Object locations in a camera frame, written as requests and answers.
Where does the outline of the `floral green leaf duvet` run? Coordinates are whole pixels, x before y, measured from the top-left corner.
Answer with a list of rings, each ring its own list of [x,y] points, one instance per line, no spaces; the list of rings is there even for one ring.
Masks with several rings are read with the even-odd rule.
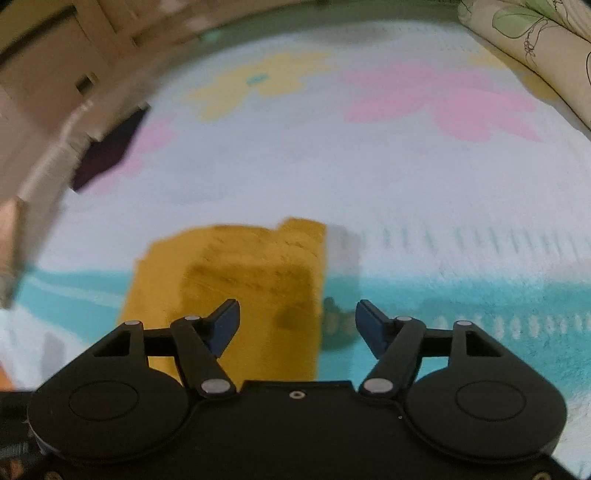
[[[458,18],[539,75],[590,125],[588,1],[462,1]]]

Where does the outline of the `black red striped folded garment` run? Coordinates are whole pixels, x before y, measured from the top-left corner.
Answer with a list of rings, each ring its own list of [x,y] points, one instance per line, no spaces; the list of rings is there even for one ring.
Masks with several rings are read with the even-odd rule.
[[[136,130],[149,110],[149,105],[136,108],[127,118],[113,127],[102,140],[90,142],[70,182],[70,188],[73,191],[78,192],[84,189],[95,177],[114,168],[122,161]]]

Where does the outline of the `yellow knitted sweater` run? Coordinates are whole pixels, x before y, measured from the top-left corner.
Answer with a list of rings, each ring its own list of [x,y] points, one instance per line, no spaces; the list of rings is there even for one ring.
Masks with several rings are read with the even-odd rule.
[[[157,240],[135,263],[119,320],[165,328],[235,299],[240,325],[219,360],[232,381],[314,380],[325,237],[325,224],[287,218],[276,228],[217,225]]]

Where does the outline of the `floral bed blanket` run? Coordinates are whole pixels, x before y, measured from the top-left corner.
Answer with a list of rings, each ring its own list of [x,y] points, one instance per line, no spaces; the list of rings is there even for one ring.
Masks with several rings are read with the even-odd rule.
[[[118,162],[81,175],[12,309],[1,363],[32,388],[124,316],[195,314],[208,225],[327,228],[318,375],[360,381],[367,298],[468,319],[559,387],[590,472],[590,136],[535,75],[417,16],[226,46],[167,76]]]

